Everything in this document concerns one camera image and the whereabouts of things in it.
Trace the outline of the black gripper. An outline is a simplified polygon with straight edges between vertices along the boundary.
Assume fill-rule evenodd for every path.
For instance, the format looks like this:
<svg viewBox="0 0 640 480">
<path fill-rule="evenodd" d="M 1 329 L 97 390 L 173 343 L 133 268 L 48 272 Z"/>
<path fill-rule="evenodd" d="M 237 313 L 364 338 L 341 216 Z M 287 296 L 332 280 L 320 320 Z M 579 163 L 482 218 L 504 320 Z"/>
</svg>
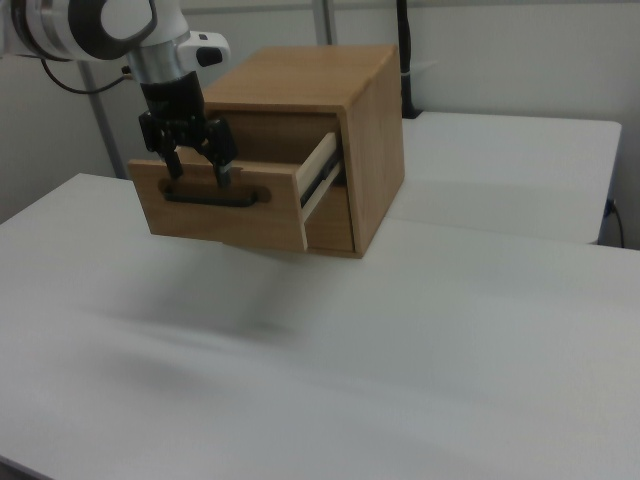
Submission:
<svg viewBox="0 0 640 480">
<path fill-rule="evenodd" d="M 217 185 L 231 185 L 230 168 L 236 158 L 236 144 L 228 122 L 210 119 L 198 76 L 191 72 L 166 83 L 141 84 L 148 110 L 139 123 L 148 151 L 164 161 L 172 179 L 183 174 L 176 147 L 196 149 L 212 165 Z"/>
</svg>

